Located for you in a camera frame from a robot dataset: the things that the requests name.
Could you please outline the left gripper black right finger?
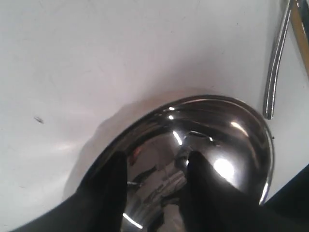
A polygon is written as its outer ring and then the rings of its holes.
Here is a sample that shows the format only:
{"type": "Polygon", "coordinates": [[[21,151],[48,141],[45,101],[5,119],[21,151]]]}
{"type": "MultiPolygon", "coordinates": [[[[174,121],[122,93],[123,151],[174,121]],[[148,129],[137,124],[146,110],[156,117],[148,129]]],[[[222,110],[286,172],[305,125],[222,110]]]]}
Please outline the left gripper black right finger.
{"type": "Polygon", "coordinates": [[[205,157],[192,151],[179,211],[188,232],[307,232],[250,199],[221,177],[205,157]]]}

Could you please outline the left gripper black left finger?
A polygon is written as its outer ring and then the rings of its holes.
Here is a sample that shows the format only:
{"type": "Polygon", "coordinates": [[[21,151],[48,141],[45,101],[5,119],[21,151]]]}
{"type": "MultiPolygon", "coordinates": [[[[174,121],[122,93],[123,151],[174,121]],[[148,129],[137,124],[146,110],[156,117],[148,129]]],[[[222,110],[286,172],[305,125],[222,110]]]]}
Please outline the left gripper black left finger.
{"type": "Polygon", "coordinates": [[[126,155],[116,152],[67,200],[16,231],[118,232],[126,206],[126,191],[126,155]]]}

